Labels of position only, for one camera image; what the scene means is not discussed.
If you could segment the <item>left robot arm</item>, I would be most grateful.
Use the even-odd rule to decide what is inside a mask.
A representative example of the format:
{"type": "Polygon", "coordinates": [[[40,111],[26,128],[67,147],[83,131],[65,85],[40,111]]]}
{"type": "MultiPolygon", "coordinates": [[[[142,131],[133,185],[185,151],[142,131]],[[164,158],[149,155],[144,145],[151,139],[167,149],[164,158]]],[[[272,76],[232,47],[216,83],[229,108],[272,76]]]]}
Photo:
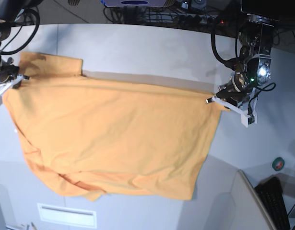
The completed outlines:
{"type": "Polygon", "coordinates": [[[271,48],[274,26],[280,19],[278,7],[270,0],[232,0],[213,21],[212,52],[225,67],[234,71],[231,80],[220,86],[216,97],[240,108],[247,103],[247,115],[254,114],[252,101],[261,92],[272,91],[276,84],[266,86],[270,79],[271,48]],[[216,49],[215,30],[219,23],[231,20],[236,24],[235,57],[225,60],[216,49]]]}

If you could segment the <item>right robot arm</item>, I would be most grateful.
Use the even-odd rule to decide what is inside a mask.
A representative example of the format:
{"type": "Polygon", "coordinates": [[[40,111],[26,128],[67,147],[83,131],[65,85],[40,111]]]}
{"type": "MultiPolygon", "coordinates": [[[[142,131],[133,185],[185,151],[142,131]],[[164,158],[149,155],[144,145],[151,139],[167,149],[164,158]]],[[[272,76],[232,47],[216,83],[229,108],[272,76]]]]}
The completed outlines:
{"type": "Polygon", "coordinates": [[[11,57],[5,61],[2,56],[14,55],[32,41],[40,26],[40,15],[34,8],[40,3],[41,0],[0,0],[0,96],[8,88],[18,88],[22,80],[29,79],[19,73],[20,68],[13,64],[11,57]],[[10,36],[12,28],[19,25],[22,29],[28,23],[34,24],[35,28],[27,41],[15,50],[5,51],[8,44],[1,47],[1,43],[10,36]]]}

